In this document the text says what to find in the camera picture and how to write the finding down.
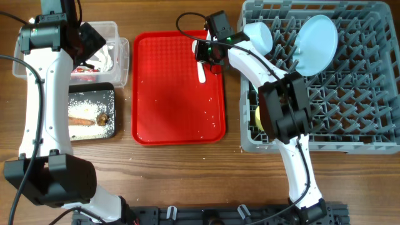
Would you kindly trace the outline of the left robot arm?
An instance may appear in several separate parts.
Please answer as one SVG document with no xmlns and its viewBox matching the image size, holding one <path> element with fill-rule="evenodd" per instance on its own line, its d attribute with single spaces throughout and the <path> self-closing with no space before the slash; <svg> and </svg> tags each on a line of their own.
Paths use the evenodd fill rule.
<svg viewBox="0 0 400 225">
<path fill-rule="evenodd" d="M 71 73 L 105 45 L 82 21 L 79 1 L 43 1 L 33 23 L 25 23 L 18 42 L 27 71 L 26 122 L 19 156 L 4 165 L 4 177 L 37 206 L 77 211 L 102 224 L 135 220 L 126 201 L 97 183 L 93 164 L 73 154 L 68 129 Z"/>
</svg>

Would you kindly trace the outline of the light blue plate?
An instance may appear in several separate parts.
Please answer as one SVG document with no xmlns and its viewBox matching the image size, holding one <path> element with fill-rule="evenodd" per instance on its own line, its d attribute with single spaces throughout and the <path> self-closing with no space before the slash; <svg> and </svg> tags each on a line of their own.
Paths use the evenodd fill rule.
<svg viewBox="0 0 400 225">
<path fill-rule="evenodd" d="M 338 30 L 325 15 L 308 19 L 300 29 L 294 45 L 295 70 L 302 76 L 313 76 L 325 70 L 338 48 Z"/>
</svg>

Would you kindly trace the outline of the red snack wrapper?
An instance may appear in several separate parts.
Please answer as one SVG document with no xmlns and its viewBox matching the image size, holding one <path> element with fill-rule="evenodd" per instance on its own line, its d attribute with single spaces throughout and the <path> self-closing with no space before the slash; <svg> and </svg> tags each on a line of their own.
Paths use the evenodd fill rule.
<svg viewBox="0 0 400 225">
<path fill-rule="evenodd" d="M 87 73 L 98 73 L 97 69 L 90 69 L 85 67 L 77 67 L 72 71 L 73 74 L 87 74 Z"/>
</svg>

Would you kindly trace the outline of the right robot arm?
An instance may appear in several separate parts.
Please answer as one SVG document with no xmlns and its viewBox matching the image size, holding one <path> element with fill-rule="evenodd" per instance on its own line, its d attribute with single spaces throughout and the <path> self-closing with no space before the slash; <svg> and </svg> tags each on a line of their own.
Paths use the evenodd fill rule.
<svg viewBox="0 0 400 225">
<path fill-rule="evenodd" d="M 210 66 L 225 61 L 257 89 L 261 126 L 281 154 L 289 184 L 289 206 L 294 224 L 311 224 L 327 215 L 316 184 L 309 153 L 311 107 L 304 79 L 266 59 L 273 37 L 263 22 L 234 32 L 224 11 L 204 16 L 206 39 L 199 39 L 196 60 Z"/>
</svg>

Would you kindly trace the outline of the white plastic spoon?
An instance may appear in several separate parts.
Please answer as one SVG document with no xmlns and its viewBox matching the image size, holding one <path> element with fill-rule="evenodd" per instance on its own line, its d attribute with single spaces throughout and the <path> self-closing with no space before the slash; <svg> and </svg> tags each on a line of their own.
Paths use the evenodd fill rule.
<svg viewBox="0 0 400 225">
<path fill-rule="evenodd" d="M 198 43 L 197 41 L 192 42 L 192 52 L 194 53 L 195 56 L 196 56 L 197 43 Z M 204 72 L 203 64 L 199 61 L 196 61 L 196 63 L 197 63 L 198 80 L 200 83 L 204 84 L 206 82 L 206 75 Z"/>
</svg>

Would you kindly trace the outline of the white tissue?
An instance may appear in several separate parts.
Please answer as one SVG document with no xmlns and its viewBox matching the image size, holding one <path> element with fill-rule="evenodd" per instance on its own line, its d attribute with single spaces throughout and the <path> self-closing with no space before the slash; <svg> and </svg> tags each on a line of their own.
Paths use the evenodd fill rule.
<svg viewBox="0 0 400 225">
<path fill-rule="evenodd" d="M 93 57 L 86 61 L 86 64 L 94 66 L 99 72 L 107 72 L 113 68 L 112 50 L 113 45 L 104 45 Z"/>
</svg>

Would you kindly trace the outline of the dark brown food scrap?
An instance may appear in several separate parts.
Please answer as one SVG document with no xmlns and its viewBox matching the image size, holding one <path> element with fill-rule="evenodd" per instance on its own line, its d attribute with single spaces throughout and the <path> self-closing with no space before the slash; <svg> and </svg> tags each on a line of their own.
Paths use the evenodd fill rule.
<svg viewBox="0 0 400 225">
<path fill-rule="evenodd" d="M 98 126 L 105 126 L 107 124 L 108 119 L 109 116 L 106 113 L 101 113 L 96 117 L 96 124 Z"/>
</svg>

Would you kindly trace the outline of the yellow plastic cup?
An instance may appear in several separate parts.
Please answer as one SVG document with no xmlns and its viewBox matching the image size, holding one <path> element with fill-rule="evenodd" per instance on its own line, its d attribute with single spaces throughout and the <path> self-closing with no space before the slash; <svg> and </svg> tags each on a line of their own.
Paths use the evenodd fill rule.
<svg viewBox="0 0 400 225">
<path fill-rule="evenodd" d="M 260 131 L 264 131 L 262 123 L 261 123 L 261 116 L 260 116 L 260 107 L 258 106 L 255 110 L 255 122 L 256 126 Z"/>
</svg>

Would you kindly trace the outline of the brown carrot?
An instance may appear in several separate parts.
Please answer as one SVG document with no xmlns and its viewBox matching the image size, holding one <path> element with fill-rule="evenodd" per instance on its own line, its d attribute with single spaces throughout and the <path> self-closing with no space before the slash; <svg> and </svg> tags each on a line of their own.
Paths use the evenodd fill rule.
<svg viewBox="0 0 400 225">
<path fill-rule="evenodd" d="M 70 126 L 93 126 L 95 122 L 89 119 L 68 117 L 68 124 Z"/>
</svg>

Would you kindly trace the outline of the light blue bowl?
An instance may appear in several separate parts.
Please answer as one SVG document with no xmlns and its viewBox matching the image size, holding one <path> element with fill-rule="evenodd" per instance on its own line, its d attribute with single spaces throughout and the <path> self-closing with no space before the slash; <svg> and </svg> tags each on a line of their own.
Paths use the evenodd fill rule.
<svg viewBox="0 0 400 225">
<path fill-rule="evenodd" d="M 243 32 L 250 38 L 254 47 L 263 55 L 270 53 L 273 48 L 272 34 L 263 22 L 254 22 L 244 26 Z"/>
</svg>

